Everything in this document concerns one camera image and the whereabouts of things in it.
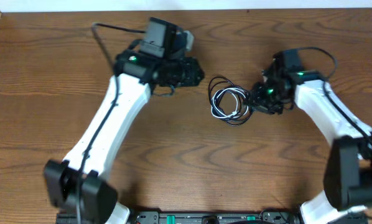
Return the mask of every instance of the wooden table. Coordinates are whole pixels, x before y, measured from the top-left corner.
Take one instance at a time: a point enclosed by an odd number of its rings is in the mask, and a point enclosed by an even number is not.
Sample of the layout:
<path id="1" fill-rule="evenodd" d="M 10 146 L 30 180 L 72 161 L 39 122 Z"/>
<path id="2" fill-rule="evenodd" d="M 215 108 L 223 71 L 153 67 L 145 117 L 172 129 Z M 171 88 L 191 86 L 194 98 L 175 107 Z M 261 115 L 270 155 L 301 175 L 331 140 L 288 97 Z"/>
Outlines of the wooden table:
<path id="1" fill-rule="evenodd" d="M 206 78 L 174 97 L 152 97 L 133 122 L 109 181 L 125 205 L 252 211 L 291 208 L 317 195 L 329 146 L 303 111 L 256 113 L 235 128 L 210 113 L 212 77 L 251 88 L 280 50 L 313 45 L 334 54 L 340 67 L 333 89 L 372 126 L 372 9 L 3 14 L 0 223 L 55 220 L 42 170 L 82 136 L 111 76 L 91 23 L 143 29 L 150 16 L 192 31 L 191 54 Z M 101 35 L 113 56 L 140 37 Z M 332 69 L 323 55 L 302 56 L 307 68 Z"/>

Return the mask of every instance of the cable bundle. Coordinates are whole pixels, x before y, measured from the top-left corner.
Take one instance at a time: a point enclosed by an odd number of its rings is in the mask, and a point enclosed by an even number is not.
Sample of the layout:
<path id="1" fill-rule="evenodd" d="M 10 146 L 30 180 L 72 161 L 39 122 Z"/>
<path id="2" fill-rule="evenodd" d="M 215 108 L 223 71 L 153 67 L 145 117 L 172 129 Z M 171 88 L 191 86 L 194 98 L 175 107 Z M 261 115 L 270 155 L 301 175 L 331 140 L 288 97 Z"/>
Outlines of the cable bundle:
<path id="1" fill-rule="evenodd" d="M 213 81 L 216 79 L 222 79 L 222 81 L 215 83 L 212 85 Z M 212 91 L 214 87 L 219 84 L 227 83 L 229 84 L 227 87 L 219 89 L 212 95 Z M 230 93 L 236 100 L 236 108 L 235 110 L 230 113 L 226 114 L 223 109 L 221 108 L 220 104 L 223 97 Z M 253 114 L 252 107 L 246 105 L 244 102 L 249 98 L 249 91 L 245 90 L 241 86 L 235 85 L 229 79 L 221 76 L 214 77 L 210 84 L 208 85 L 208 99 L 211 104 L 211 114 L 212 116 L 221 119 L 226 124 L 231 126 L 239 126 L 247 122 L 247 120 Z"/>

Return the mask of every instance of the green connector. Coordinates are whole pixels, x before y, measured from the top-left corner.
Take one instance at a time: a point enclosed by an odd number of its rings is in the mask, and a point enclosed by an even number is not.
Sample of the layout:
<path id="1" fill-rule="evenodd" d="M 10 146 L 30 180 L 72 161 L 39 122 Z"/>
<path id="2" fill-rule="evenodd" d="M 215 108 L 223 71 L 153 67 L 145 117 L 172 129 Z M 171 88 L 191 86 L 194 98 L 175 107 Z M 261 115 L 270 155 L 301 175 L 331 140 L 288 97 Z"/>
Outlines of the green connector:
<path id="1" fill-rule="evenodd" d="M 167 216 L 167 224 L 175 224 L 175 215 Z"/>

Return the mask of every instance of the white background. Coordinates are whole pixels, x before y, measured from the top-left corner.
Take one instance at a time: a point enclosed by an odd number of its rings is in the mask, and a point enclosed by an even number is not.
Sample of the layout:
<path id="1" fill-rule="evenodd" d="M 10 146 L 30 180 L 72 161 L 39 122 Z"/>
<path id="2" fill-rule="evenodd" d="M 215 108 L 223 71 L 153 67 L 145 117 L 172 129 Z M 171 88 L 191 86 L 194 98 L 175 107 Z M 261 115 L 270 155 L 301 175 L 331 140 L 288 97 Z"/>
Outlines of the white background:
<path id="1" fill-rule="evenodd" d="M 1 12 L 372 7 L 372 0 L 0 0 Z"/>

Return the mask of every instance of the wooden tabletop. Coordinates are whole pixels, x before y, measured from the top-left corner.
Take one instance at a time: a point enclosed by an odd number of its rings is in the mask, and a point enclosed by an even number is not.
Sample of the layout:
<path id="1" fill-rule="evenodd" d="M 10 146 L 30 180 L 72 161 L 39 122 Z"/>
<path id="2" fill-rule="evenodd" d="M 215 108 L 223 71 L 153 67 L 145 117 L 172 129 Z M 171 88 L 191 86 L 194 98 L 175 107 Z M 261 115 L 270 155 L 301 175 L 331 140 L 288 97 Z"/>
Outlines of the wooden tabletop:
<path id="1" fill-rule="evenodd" d="M 214 119 L 215 75 L 251 88 L 274 53 L 317 46 L 340 62 L 332 87 L 372 126 L 372 9 L 3 14 L 0 23 L 0 223 L 54 223 L 42 171 L 61 160 L 99 108 L 111 72 L 92 38 L 100 21 L 145 28 L 150 16 L 190 30 L 206 77 L 152 97 L 134 120 L 109 182 L 127 206 L 163 211 L 292 208 L 316 196 L 329 146 L 300 109 L 255 113 L 240 127 Z M 140 37 L 100 30 L 114 56 Z M 302 55 L 307 68 L 332 69 Z"/>

